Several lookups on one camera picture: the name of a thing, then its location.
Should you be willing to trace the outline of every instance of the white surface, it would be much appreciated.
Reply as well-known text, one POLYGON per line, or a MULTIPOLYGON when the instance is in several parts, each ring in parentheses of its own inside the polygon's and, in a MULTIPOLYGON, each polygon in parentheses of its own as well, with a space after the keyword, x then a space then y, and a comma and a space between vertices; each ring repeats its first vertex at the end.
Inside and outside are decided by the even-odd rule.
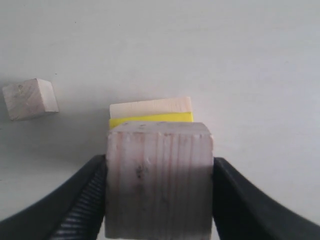
POLYGON ((320 224, 319 12, 319 0, 1 1, 0 87, 51 81, 60 113, 12 123, 0 96, 0 219, 104 153, 110 104, 191 96, 216 156, 320 224))

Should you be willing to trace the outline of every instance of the wood grain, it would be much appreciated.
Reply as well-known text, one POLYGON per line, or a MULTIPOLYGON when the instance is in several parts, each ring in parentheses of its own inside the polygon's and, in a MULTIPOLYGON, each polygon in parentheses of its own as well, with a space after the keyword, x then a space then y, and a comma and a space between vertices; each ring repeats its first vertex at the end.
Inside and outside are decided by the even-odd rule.
POLYGON ((213 139, 203 123, 123 123, 106 158, 107 238, 210 239, 213 139))
POLYGON ((11 120, 28 120, 59 112, 49 81, 30 79, 5 86, 2 91, 11 120))
POLYGON ((112 119, 186 112, 192 112, 191 99, 188 96, 110 105, 112 119))

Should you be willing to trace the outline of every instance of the yellow block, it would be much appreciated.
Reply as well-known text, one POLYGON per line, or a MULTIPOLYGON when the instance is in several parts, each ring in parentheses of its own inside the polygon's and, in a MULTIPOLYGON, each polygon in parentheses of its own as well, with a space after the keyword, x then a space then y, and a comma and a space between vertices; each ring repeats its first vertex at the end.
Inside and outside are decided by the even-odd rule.
POLYGON ((132 116, 124 118, 111 118, 109 120, 109 127, 114 127, 128 121, 153 121, 153 122, 193 122, 194 118, 192 112, 173 112, 165 114, 156 114, 148 116, 132 116))

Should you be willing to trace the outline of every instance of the light wooden block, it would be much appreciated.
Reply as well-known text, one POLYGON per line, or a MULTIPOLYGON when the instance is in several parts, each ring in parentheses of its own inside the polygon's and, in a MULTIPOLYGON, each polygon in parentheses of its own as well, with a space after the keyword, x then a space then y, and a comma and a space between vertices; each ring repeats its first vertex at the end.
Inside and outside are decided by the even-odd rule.
POLYGON ((213 138, 203 123, 123 123, 106 159, 107 238, 211 238, 213 138))
POLYGON ((30 79, 2 88, 11 120, 28 120, 59 112, 51 82, 30 79))
POLYGON ((110 105, 112 119, 187 112, 192 112, 191 99, 188 96, 110 105))

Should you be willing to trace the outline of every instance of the wooden block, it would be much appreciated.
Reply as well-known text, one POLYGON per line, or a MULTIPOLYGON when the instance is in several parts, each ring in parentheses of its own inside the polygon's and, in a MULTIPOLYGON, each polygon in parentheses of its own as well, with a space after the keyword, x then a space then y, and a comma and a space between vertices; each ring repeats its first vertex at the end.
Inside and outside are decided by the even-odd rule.
POLYGON ((11 120, 28 120, 59 112, 51 82, 38 78, 2 88, 11 120))
POLYGON ((213 139, 203 123, 123 123, 108 134, 106 159, 107 238, 211 238, 213 139))
POLYGON ((187 112, 192 112, 191 99, 188 96, 110 105, 112 119, 187 112))

